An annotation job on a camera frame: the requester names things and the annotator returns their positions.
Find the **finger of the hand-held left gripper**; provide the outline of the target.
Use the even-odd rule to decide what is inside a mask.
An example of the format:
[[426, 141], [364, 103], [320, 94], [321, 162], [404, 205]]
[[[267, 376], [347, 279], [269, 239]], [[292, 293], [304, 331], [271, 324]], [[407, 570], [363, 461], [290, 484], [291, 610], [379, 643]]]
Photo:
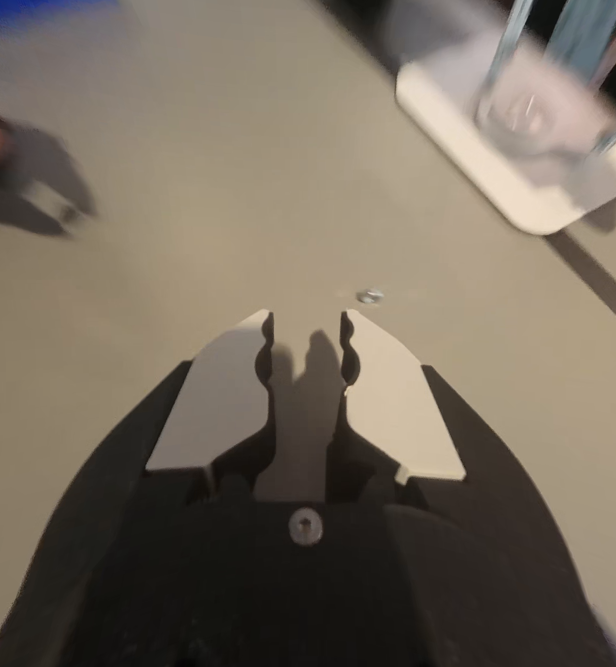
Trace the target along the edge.
[[29, 179], [21, 186], [21, 197], [60, 229], [89, 220], [89, 192], [77, 181], [47, 183]]

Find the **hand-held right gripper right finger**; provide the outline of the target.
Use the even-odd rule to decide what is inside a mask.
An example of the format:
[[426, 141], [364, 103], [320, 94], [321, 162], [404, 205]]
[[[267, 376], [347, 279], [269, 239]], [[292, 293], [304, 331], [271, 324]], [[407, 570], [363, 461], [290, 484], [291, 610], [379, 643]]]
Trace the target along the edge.
[[357, 310], [341, 314], [345, 420], [392, 479], [462, 482], [466, 470], [419, 359]]

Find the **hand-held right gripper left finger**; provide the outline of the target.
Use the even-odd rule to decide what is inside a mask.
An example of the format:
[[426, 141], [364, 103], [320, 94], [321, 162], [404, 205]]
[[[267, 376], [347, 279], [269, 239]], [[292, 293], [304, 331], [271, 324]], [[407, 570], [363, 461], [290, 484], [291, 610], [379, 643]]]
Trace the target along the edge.
[[257, 360], [273, 345], [273, 314], [262, 309], [193, 357], [146, 463], [146, 471], [206, 469], [266, 426], [267, 380]]

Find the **blue plastic parts bin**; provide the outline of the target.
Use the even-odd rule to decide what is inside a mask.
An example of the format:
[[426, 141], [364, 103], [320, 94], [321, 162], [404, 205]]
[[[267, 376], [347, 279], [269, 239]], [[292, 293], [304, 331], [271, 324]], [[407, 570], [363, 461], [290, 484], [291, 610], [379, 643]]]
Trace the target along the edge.
[[0, 1], [0, 24], [25, 18], [36, 12], [62, 10], [100, 1]]

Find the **white document stand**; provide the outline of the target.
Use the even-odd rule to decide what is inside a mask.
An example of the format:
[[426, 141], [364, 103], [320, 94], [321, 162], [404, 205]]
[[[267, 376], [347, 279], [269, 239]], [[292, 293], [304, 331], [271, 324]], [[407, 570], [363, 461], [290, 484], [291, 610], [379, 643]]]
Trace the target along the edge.
[[616, 200], [616, 1], [392, 1], [396, 101], [517, 229], [561, 231]]

